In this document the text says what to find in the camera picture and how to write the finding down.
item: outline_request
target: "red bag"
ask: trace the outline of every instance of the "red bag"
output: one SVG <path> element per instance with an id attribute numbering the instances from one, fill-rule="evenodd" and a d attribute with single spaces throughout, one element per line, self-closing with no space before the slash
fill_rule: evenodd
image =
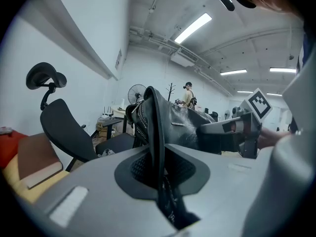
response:
<path id="1" fill-rule="evenodd" d="M 5 168 L 12 158 L 18 153 L 18 142 L 27 137 L 17 131 L 11 134 L 0 135 L 0 167 Z"/>

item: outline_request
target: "chair headrest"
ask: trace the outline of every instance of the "chair headrest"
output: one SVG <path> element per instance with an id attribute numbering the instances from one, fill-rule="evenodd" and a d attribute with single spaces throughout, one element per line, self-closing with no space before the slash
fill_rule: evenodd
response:
<path id="1" fill-rule="evenodd" d="M 26 86 L 29 89 L 37 89 L 51 78 L 57 88 L 63 88 L 67 84 L 67 79 L 62 73 L 56 72 L 55 68 L 47 62 L 40 62 L 28 72 Z"/>

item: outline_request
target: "black mesh chair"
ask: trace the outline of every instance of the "black mesh chair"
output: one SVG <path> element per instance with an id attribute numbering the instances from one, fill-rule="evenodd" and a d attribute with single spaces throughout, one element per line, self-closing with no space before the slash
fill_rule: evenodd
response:
<path id="1" fill-rule="evenodd" d="M 45 84 L 49 79 L 53 79 L 53 82 Z M 52 65 L 45 62 L 36 64 L 26 77 L 26 85 L 29 89 L 49 88 L 40 104 L 42 110 L 40 122 L 52 143 L 65 153 L 83 162 L 98 158 L 97 155 L 102 155 L 106 149 L 119 153 L 133 148 L 134 137 L 122 133 L 100 143 L 94 151 L 92 139 L 76 122 L 65 101 L 57 99 L 47 104 L 48 96 L 54 93 L 56 88 L 65 87 L 66 83 L 66 77 L 56 72 Z"/>

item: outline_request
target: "coat rack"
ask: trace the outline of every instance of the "coat rack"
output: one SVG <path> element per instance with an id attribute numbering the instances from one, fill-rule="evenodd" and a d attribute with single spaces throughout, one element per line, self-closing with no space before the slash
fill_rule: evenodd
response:
<path id="1" fill-rule="evenodd" d="M 172 86 L 172 83 L 171 83 L 171 85 L 169 84 L 169 86 L 170 86 L 170 89 L 166 88 L 166 90 L 168 90 L 168 92 L 169 92 L 168 101 L 170 100 L 170 95 L 173 94 L 172 92 L 175 90 L 175 89 L 172 89 L 172 88 L 175 87 L 176 85 Z"/>

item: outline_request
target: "white wall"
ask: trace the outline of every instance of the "white wall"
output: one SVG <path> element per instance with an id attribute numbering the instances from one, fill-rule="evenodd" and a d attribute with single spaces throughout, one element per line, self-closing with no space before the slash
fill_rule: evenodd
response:
<path id="1" fill-rule="evenodd" d="M 106 66 L 114 68 L 120 48 L 123 56 L 126 55 L 129 0 L 62 1 L 91 47 Z M 107 109 L 113 101 L 117 82 L 96 73 L 94 57 L 84 53 L 80 41 L 74 39 L 76 35 L 67 33 L 71 24 L 63 22 L 65 17 L 56 18 L 58 9 L 47 16 L 50 9 L 60 8 L 60 4 L 48 4 L 45 9 L 37 5 L 26 3 L 1 43 L 0 126 L 10 126 L 27 135 L 42 132 L 40 102 L 47 88 L 29 90 L 25 79 L 35 64 L 48 62 L 68 81 L 66 87 L 50 95 L 48 103 L 64 99 L 76 121 L 86 124 L 88 133 L 92 134 L 104 106 Z M 66 168 L 72 157 L 62 151 L 57 154 Z"/>
<path id="2" fill-rule="evenodd" d="M 231 116 L 233 107 L 239 106 L 246 97 L 247 94 L 240 93 L 239 95 L 233 96 L 229 99 L 228 110 L 231 112 Z M 262 125 L 272 131 L 276 131 L 277 128 L 280 128 L 281 125 L 281 113 L 288 110 L 288 106 L 281 97 L 270 97 L 269 95 L 267 95 L 266 97 L 273 109 L 265 118 Z"/>
<path id="3" fill-rule="evenodd" d="M 292 121 L 292 113 L 290 110 L 284 110 L 281 113 L 281 117 L 280 117 L 281 121 L 280 121 L 280 131 L 281 132 L 285 132 L 288 130 L 288 125 L 291 124 Z"/>
<path id="4" fill-rule="evenodd" d="M 61 0 L 75 24 L 107 67 L 118 76 L 119 50 L 126 57 L 130 0 Z"/>
<path id="5" fill-rule="evenodd" d="M 170 101 L 174 102 L 177 98 L 183 98 L 185 93 L 183 86 L 188 81 L 193 84 L 192 90 L 197 98 L 197 105 L 200 106 L 199 110 L 204 112 L 204 109 L 208 108 L 209 113 L 215 111 L 223 117 L 229 100 L 210 85 L 209 81 L 199 76 L 193 69 L 184 68 L 170 61 L 166 55 L 130 46 L 118 82 L 116 104 L 120 103 L 121 98 L 129 104 L 127 93 L 135 84 L 153 86 L 165 99 L 168 99 L 166 88 L 169 88 L 171 82 L 176 85 L 174 94 L 170 97 Z"/>

